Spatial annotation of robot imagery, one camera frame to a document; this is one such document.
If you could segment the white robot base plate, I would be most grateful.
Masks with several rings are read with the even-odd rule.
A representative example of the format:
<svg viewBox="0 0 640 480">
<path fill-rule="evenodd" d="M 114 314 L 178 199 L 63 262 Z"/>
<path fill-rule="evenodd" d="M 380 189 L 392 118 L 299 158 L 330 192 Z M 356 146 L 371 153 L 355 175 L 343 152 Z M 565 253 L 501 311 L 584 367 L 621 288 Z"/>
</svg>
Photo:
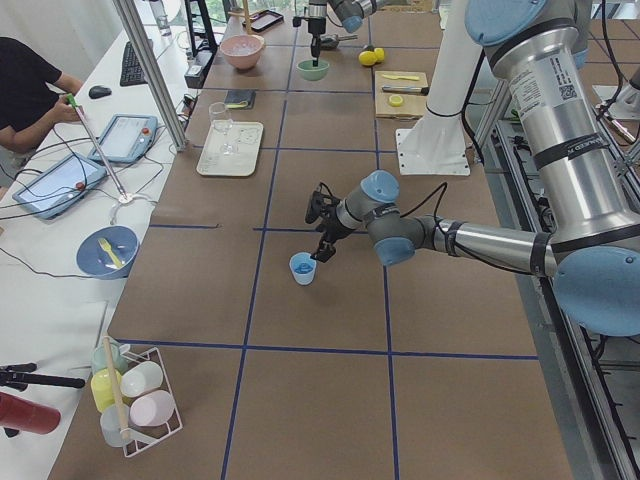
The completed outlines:
<svg viewBox="0 0 640 480">
<path fill-rule="evenodd" d="M 403 175 L 470 174 L 463 110 L 474 92 L 483 50 L 467 32 L 468 5 L 464 0 L 451 3 L 424 115 L 412 128 L 396 131 Z"/>
</svg>

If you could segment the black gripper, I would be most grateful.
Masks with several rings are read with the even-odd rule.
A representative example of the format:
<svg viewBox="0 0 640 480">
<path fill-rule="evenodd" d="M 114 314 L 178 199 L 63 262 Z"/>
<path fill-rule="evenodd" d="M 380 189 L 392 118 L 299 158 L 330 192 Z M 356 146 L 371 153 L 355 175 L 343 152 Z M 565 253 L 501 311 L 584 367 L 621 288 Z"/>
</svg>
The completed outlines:
<svg viewBox="0 0 640 480">
<path fill-rule="evenodd" d="M 321 263 L 326 263 L 336 253 L 333 245 L 338 240 L 344 239 L 351 234 L 351 230 L 344 226 L 338 219 L 337 207 L 340 200 L 331 193 L 322 192 L 321 188 L 316 188 L 309 198 L 305 213 L 305 223 L 314 224 L 317 220 L 320 223 L 315 227 L 320 232 L 320 242 L 311 258 Z"/>
<path fill-rule="evenodd" d="M 316 67 L 319 66 L 319 58 L 321 55 L 321 35 L 326 33 L 326 18 L 295 15 L 292 19 L 294 28 L 299 28 L 303 22 L 307 23 L 308 32 L 312 35 L 310 51 L 312 66 Z"/>
</svg>

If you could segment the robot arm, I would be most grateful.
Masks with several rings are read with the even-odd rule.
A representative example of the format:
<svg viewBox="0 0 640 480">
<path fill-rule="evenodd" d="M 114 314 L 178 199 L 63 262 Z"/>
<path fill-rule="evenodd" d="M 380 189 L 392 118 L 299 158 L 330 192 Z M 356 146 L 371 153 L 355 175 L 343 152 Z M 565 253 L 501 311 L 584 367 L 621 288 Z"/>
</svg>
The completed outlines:
<svg viewBox="0 0 640 480">
<path fill-rule="evenodd" d="M 548 277 L 573 322 L 609 337 L 637 335 L 639 216 L 624 196 L 579 77 L 590 13 L 587 1 L 454 2 L 425 115 L 397 142 L 405 172 L 451 173 L 443 150 L 459 130 L 476 69 L 488 65 L 510 91 L 523 148 L 551 210 L 551 232 L 402 213 L 398 181 L 377 170 L 344 198 L 325 186 L 312 193 L 306 222 L 321 235 L 314 259 L 329 260 L 337 241 L 364 228 L 386 266 L 430 249 Z"/>
<path fill-rule="evenodd" d="M 363 19 L 382 9 L 390 1 L 387 0 L 314 0 L 309 1 L 303 14 L 295 14 L 292 24 L 295 28 L 307 22 L 308 32 L 312 35 L 311 56 L 312 65 L 319 66 L 321 54 L 321 36 L 326 33 L 327 7 L 330 6 L 336 14 L 340 25 L 348 32 L 354 33 L 360 28 Z"/>
</svg>

